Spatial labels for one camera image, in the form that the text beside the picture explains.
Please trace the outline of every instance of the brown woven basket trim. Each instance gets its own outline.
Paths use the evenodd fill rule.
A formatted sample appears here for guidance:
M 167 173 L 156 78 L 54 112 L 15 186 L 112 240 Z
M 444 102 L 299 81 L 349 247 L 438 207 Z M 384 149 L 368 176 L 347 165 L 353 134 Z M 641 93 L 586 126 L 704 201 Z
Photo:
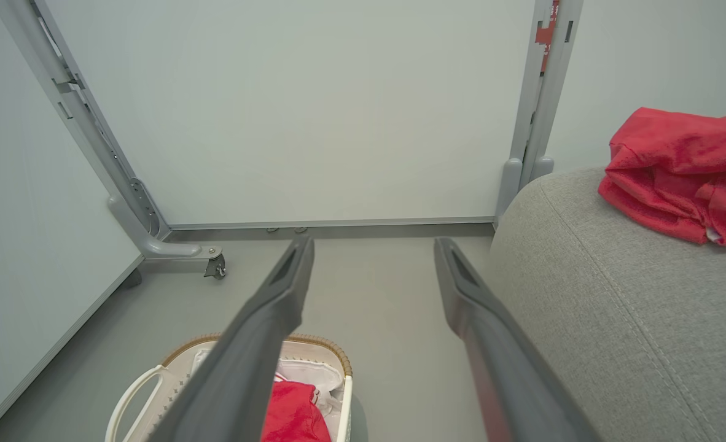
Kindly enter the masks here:
M 170 353 L 169 356 L 166 356 L 166 359 L 161 362 L 161 365 L 169 365 L 169 363 L 174 361 L 174 359 L 177 358 L 178 355 L 188 349 L 191 349 L 191 347 L 194 347 L 194 345 L 203 344 L 205 342 L 218 341 L 218 338 L 220 337 L 220 333 L 210 333 L 203 334 L 202 336 L 197 336 L 196 338 L 191 339 L 191 341 L 188 341 L 178 347 L 174 352 Z M 335 355 L 335 357 L 338 358 L 339 361 L 341 361 L 341 365 L 344 367 L 344 376 L 352 376 L 352 364 L 349 363 L 349 358 L 346 357 L 346 353 L 344 353 L 344 350 L 341 350 L 341 347 L 338 347 L 338 345 L 335 344 L 335 342 L 331 341 L 331 339 L 325 339 L 321 336 L 313 336 L 310 334 L 291 334 L 287 336 L 287 339 L 285 339 L 285 341 L 302 342 L 304 344 L 314 344 L 325 347 L 326 349 L 330 350 Z

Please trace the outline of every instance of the red cloth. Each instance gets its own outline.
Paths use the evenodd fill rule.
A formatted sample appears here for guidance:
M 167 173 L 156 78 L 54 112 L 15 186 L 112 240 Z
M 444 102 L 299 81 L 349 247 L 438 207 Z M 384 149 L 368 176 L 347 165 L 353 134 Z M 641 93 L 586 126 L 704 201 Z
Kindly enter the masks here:
M 641 108 L 609 143 L 598 187 L 631 219 L 703 244 L 711 227 L 726 246 L 726 117 Z
M 330 442 L 327 424 L 314 398 L 314 386 L 274 382 L 262 442 Z

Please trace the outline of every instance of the basket handle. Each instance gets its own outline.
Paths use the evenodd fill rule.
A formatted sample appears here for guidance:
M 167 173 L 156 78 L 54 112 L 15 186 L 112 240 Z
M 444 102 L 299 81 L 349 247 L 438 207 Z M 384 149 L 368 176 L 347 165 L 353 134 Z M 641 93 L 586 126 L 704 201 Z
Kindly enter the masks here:
M 141 376 L 136 378 L 136 380 L 133 381 L 132 384 L 130 384 L 128 389 L 125 390 L 124 394 L 122 394 L 122 397 L 115 406 L 115 411 L 112 412 L 112 415 L 109 419 L 109 424 L 107 425 L 107 436 L 104 439 L 105 442 L 115 442 L 117 438 L 118 427 L 120 425 L 120 420 L 122 419 L 122 414 L 125 411 L 125 408 L 127 408 L 133 397 L 136 395 L 136 392 L 138 392 L 139 389 L 141 389 L 144 384 L 147 383 L 147 381 L 150 381 L 155 376 L 158 376 L 158 384 L 156 384 L 152 394 L 150 394 L 149 399 L 147 399 L 147 403 L 145 403 L 142 410 L 139 412 L 139 415 L 136 416 L 136 420 L 133 422 L 133 425 L 131 425 L 131 430 L 129 430 L 128 434 L 125 435 L 125 439 L 123 439 L 123 442 L 127 442 L 128 438 L 131 436 L 131 433 L 133 433 L 133 430 L 136 428 L 137 425 L 139 425 L 139 421 L 144 416 L 144 412 L 147 411 L 147 407 L 150 405 L 150 401 L 152 401 L 153 397 L 155 397 L 155 394 L 157 394 L 158 388 L 161 387 L 161 383 L 163 381 L 163 371 L 166 371 L 166 368 L 164 368 L 164 366 L 162 365 L 157 365 L 145 371 Z

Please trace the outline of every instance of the white wall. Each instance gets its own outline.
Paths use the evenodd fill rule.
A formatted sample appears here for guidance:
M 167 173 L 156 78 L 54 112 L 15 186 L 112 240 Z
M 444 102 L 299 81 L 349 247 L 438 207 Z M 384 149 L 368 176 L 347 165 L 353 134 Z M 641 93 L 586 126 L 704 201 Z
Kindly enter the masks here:
M 0 19 L 0 414 L 139 257 L 108 196 Z
M 554 171 L 607 165 L 641 106 L 726 115 L 726 0 L 584 2 L 546 149 Z
M 533 2 L 45 3 L 170 224 L 494 214 Z

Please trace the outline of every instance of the black caster wheel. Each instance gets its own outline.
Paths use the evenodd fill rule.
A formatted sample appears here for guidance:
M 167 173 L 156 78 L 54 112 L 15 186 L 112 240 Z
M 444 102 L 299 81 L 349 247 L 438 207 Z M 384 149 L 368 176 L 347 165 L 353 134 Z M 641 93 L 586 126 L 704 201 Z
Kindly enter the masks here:
M 205 277 L 212 276 L 215 279 L 224 279 L 226 276 L 226 261 L 224 255 L 220 254 L 212 260 L 208 260 L 208 267 L 205 268 Z

